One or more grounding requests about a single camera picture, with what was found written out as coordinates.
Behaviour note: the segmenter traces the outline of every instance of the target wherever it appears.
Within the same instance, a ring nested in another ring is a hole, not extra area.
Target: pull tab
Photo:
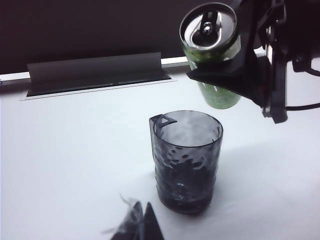
[[[207,47],[218,40],[217,19],[218,12],[213,8],[203,13],[200,30],[192,37],[196,45]]]

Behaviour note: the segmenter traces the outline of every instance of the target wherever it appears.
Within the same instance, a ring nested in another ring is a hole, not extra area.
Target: can rim
[[[203,8],[204,6],[207,6],[207,5],[220,5],[220,6],[224,6],[226,8],[228,8],[228,10],[234,15],[234,23],[235,23],[235,28],[233,29],[232,33],[231,33],[231,36],[229,38],[229,40],[225,41],[224,43],[222,43],[221,45],[213,48],[215,50],[220,50],[220,49],[223,49],[225,48],[226,46],[228,45],[232,45],[232,43],[237,39],[237,32],[238,32],[238,19],[237,19],[237,15],[236,15],[236,12],[233,10],[232,7],[230,7],[229,5],[225,4],[225,3],[222,3],[222,2],[208,2],[208,3],[204,3],[204,4],[201,4],[195,8],[193,8],[192,10],[190,10],[182,19],[181,23],[180,23],[180,26],[179,26],[179,36],[180,36],[180,40],[181,42],[183,43],[183,46],[189,50],[199,50],[198,48],[196,47],[192,47],[190,45],[188,45],[186,43],[186,40],[185,38],[182,36],[182,28],[185,27],[184,24],[186,22],[186,20],[188,18],[191,17],[191,14],[193,12],[195,12],[196,10],[198,9],[201,9]],[[202,49],[201,51],[202,52],[209,52],[211,51],[212,49]]]

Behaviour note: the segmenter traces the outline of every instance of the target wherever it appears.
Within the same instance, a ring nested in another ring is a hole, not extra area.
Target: robotic arm
[[[241,0],[228,5],[237,18],[240,51],[233,59],[190,71],[189,78],[252,100],[276,124],[287,120],[287,111],[320,108],[320,103],[286,106],[289,61],[295,72],[320,77],[320,71],[311,68],[312,59],[320,57],[320,0]],[[254,49],[260,46],[265,55],[257,57]]]

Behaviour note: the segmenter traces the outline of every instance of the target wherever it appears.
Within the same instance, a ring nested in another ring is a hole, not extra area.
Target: black cable
[[[301,111],[301,110],[309,110],[309,109],[317,109],[320,108],[320,102],[310,105],[304,105],[304,106],[287,106],[285,109],[287,111]]]
[[[314,70],[314,69],[312,69],[312,68],[309,68],[308,70],[306,70],[306,72],[307,72],[308,74],[311,74],[311,75],[320,77],[320,71]]]
[[[312,68],[309,68],[306,70],[308,74],[320,77],[320,71],[314,70]],[[320,108],[320,102],[310,105],[304,105],[304,106],[287,106],[285,109],[287,111],[302,111],[302,110],[309,110],[309,109],[317,109]]]

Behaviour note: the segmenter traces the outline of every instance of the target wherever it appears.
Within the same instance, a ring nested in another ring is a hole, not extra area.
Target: can lid
[[[180,38],[187,48],[209,51],[232,44],[237,16],[223,3],[209,3],[190,11],[180,25]]]

